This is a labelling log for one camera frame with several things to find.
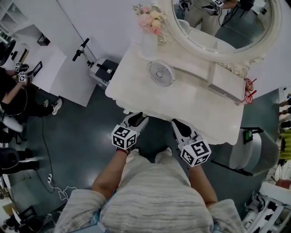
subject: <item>white pants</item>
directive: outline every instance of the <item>white pants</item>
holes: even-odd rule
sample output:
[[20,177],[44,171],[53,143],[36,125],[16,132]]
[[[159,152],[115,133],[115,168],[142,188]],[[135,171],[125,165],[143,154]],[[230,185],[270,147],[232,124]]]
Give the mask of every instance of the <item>white pants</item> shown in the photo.
[[[121,175],[120,184],[131,169],[147,163],[150,164],[150,161],[139,155],[137,152],[131,152],[126,158],[126,164]],[[155,158],[155,163],[162,164],[163,166],[175,170],[187,181],[190,186],[190,181],[186,176],[183,168],[181,167],[179,162],[173,156],[171,156],[171,153],[169,151],[162,151],[158,153]]]
[[226,14],[227,10],[222,10],[222,14],[219,18],[219,15],[209,15],[207,12],[193,6],[190,11],[186,11],[184,20],[193,28],[196,28],[196,26],[202,22],[201,31],[215,36],[221,27],[218,19],[220,19],[220,23],[222,23]]

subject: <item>power strip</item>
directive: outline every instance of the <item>power strip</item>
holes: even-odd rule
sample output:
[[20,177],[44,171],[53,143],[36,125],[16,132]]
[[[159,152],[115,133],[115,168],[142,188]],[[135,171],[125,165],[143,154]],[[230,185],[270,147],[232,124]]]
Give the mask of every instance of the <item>power strip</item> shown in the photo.
[[50,186],[51,188],[53,188],[53,189],[58,189],[58,190],[59,190],[59,196],[60,196],[60,199],[61,199],[62,201],[66,200],[66,199],[69,200],[68,194],[67,194],[67,192],[66,192],[67,188],[74,188],[75,190],[77,190],[76,187],[70,187],[70,186],[67,186],[64,190],[61,190],[59,187],[55,187],[55,184],[54,184],[54,180],[53,180],[53,176],[52,176],[52,174],[49,174],[49,176],[48,176],[48,178],[47,178],[47,182],[48,182],[48,184],[49,184],[49,186]]

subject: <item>black picture frame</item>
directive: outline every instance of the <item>black picture frame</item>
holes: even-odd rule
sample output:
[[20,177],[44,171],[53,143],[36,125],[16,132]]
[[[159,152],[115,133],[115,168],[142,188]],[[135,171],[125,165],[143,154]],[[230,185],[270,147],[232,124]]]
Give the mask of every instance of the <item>black picture frame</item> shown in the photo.
[[35,77],[37,75],[37,73],[41,70],[42,68],[42,62],[40,61],[36,67],[33,69],[33,76]]

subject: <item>person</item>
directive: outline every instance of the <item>person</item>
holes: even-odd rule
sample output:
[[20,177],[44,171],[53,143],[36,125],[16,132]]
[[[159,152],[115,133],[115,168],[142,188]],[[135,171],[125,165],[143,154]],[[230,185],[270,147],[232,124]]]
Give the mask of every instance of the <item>person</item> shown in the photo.
[[[291,105],[291,98],[289,98],[287,101],[283,101],[282,103],[279,104],[280,107],[284,107],[284,106],[289,106]],[[291,107],[289,107],[286,110],[283,110],[279,113],[279,115],[286,115],[286,114],[291,114]]]
[[[122,124],[127,127],[135,125],[132,120],[137,122],[136,115],[125,119]],[[137,135],[142,131],[141,127],[134,129]],[[194,135],[189,127],[181,129],[184,138],[186,134]],[[124,136],[126,131],[121,125],[115,134]],[[111,233],[244,232],[234,202],[217,200],[202,166],[190,167],[189,175],[190,179],[170,147],[156,155],[155,163],[142,157],[139,148],[131,152],[117,148],[91,190],[72,192],[55,233],[82,228],[86,232],[107,229]]]
[[39,161],[24,162],[27,158],[32,158],[30,149],[16,151],[12,148],[0,149],[0,174],[12,174],[24,170],[37,170]]
[[197,27],[197,25],[202,22],[201,31],[215,36],[226,15],[226,10],[235,8],[237,1],[225,1],[221,15],[209,15],[202,9],[203,6],[209,5],[210,3],[212,3],[212,0],[193,0],[192,7],[190,11],[186,11],[184,20],[186,20],[193,28]]
[[48,101],[44,105],[35,102],[34,95],[25,89],[27,82],[17,82],[13,76],[17,72],[7,71],[0,68],[0,106],[8,116],[19,115],[44,117],[49,114],[57,114],[62,106],[62,99],[48,106]]

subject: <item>white desk fan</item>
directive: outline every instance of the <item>white desk fan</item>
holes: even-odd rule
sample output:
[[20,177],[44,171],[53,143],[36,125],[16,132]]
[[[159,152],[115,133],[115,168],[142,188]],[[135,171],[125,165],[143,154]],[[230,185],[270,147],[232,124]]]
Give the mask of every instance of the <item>white desk fan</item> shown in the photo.
[[151,78],[161,86],[169,86],[175,81],[174,68],[163,60],[150,62],[148,72]]

